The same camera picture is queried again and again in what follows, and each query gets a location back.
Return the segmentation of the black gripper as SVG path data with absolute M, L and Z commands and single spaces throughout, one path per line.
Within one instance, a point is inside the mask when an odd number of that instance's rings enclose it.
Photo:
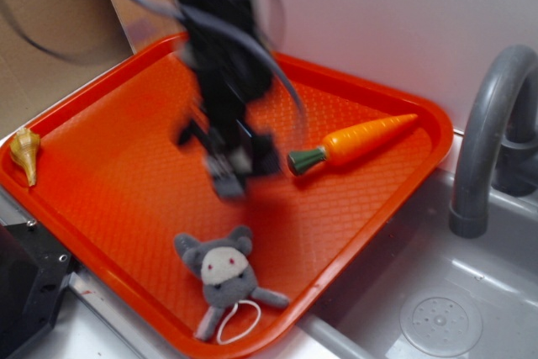
M 181 128 L 177 144 L 196 139 L 207 151 L 218 197 L 241 199 L 246 195 L 245 174 L 251 174 L 249 139 L 261 135 L 246 122 L 247 104 L 272 89 L 273 75 L 238 45 L 210 43 L 195 34 L 188 36 L 180 56 L 197 81 L 208 129 L 191 118 Z

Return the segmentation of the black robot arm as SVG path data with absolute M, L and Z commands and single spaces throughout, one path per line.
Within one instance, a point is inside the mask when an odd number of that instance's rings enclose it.
M 206 150 L 205 165 L 220 198 L 245 196 L 248 179 L 280 170 L 272 135 L 247 122 L 250 103 L 275 84 L 276 63 L 256 16 L 256 0 L 176 0 L 177 20 L 188 40 L 180 56 L 198 84 L 202 127 L 190 119 L 179 145 L 196 138 Z

